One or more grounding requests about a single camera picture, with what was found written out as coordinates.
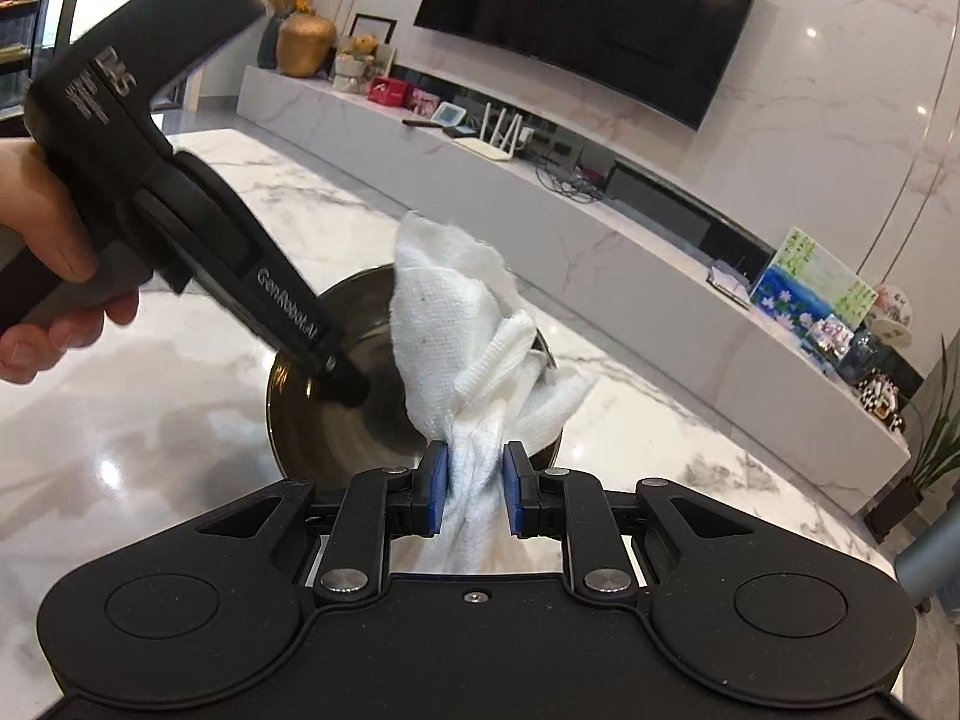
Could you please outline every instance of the metal bolt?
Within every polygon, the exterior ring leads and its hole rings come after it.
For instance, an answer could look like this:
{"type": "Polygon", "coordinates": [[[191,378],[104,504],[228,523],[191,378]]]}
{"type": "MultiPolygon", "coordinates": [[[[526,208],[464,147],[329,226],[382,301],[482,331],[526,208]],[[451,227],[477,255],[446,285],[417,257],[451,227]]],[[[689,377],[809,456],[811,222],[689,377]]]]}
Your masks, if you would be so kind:
{"type": "Polygon", "coordinates": [[[584,577],[584,584],[597,592],[619,592],[631,582],[630,574],[619,568],[597,568],[584,577]]]}
{"type": "Polygon", "coordinates": [[[367,586],[367,575],[358,568],[334,568],[320,577],[330,592],[356,592],[367,586]]]}

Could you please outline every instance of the blue gripper pad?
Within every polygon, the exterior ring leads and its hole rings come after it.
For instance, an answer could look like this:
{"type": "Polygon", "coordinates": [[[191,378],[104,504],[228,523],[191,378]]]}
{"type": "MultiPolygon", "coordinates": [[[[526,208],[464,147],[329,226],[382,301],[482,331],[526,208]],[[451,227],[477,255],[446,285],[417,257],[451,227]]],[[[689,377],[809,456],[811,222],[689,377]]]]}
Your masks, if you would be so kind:
{"type": "Polygon", "coordinates": [[[446,444],[440,449],[437,461],[430,476],[430,533],[435,536],[440,533],[440,524],[443,523],[443,506],[446,503],[446,487],[450,466],[450,447],[446,444]]]}
{"type": "Polygon", "coordinates": [[[517,464],[514,455],[507,446],[503,447],[503,496],[507,500],[507,519],[510,520],[512,536],[520,535],[520,476],[517,476],[517,464]]]}

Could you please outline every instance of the white towel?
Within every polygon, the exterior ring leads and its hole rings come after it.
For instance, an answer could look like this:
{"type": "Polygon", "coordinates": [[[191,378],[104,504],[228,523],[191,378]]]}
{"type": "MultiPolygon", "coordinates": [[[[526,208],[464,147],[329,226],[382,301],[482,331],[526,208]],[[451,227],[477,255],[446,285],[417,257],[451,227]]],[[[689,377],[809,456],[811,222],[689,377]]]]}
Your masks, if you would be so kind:
{"type": "Polygon", "coordinates": [[[595,380],[546,368],[503,258],[463,230],[407,215],[394,267],[390,329],[407,413],[419,432],[450,448],[440,534],[395,542],[394,567],[518,570],[526,553],[510,537],[503,445],[519,440],[529,456],[550,445],[595,380]]]}

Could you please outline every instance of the finger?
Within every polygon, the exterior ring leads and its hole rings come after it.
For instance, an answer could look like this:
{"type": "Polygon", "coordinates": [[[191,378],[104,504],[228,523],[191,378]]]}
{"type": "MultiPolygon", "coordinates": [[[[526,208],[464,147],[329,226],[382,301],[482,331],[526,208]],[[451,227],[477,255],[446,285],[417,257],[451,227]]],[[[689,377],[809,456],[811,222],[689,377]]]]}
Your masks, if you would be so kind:
{"type": "Polygon", "coordinates": [[[140,293],[133,292],[120,295],[118,298],[110,300],[109,303],[104,306],[104,309],[107,310],[107,316],[110,317],[111,322],[123,327],[133,322],[139,305],[140,293]]]}
{"type": "Polygon", "coordinates": [[[104,310],[83,308],[54,319],[50,325],[50,346],[57,351],[83,349],[104,332],[104,310]]]}
{"type": "Polygon", "coordinates": [[[0,223],[23,237],[38,260],[67,281],[90,279],[96,255],[70,191],[32,141],[5,143],[0,153],[0,223]]]}
{"type": "Polygon", "coordinates": [[[35,378],[37,378],[37,372],[35,370],[21,370],[21,368],[10,367],[0,362],[0,379],[3,379],[5,382],[10,382],[11,384],[30,384],[35,378]]]}
{"type": "Polygon", "coordinates": [[[0,338],[0,364],[27,372],[49,370],[61,353],[50,346],[46,331],[32,324],[11,327],[0,338]]]}

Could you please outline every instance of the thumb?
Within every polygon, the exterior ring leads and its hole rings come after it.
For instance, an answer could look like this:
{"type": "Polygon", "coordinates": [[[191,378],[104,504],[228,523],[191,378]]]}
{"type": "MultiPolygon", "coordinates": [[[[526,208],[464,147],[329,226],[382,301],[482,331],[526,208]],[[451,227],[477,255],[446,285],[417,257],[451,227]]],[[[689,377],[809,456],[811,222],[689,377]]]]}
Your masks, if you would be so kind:
{"type": "Polygon", "coordinates": [[[0,145],[0,224],[21,234],[35,257],[66,281],[86,281],[97,269],[70,191],[33,141],[0,145]]]}

